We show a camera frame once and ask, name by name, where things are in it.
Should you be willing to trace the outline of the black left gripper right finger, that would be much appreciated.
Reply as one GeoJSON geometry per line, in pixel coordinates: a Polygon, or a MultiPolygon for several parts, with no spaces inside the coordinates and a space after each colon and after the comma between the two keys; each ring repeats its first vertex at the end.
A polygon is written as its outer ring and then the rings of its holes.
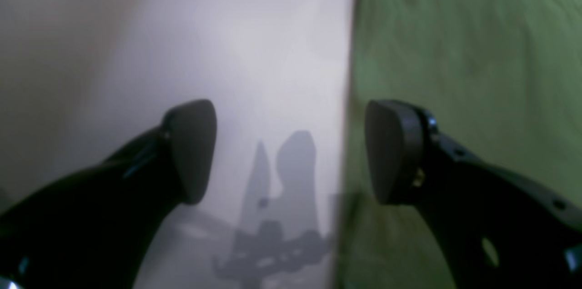
{"type": "Polygon", "coordinates": [[[376,201],[420,213],[458,289],[581,287],[581,209],[565,197],[483,161],[403,101],[367,103],[365,143],[376,201]]]}

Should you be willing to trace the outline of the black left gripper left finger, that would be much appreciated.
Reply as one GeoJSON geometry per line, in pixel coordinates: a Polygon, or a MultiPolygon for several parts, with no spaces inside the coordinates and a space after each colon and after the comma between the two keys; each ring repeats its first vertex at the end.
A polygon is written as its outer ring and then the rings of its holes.
{"type": "Polygon", "coordinates": [[[56,180],[1,216],[3,289],[131,289],[164,219],[208,187],[210,100],[177,105],[106,160],[56,180]]]}

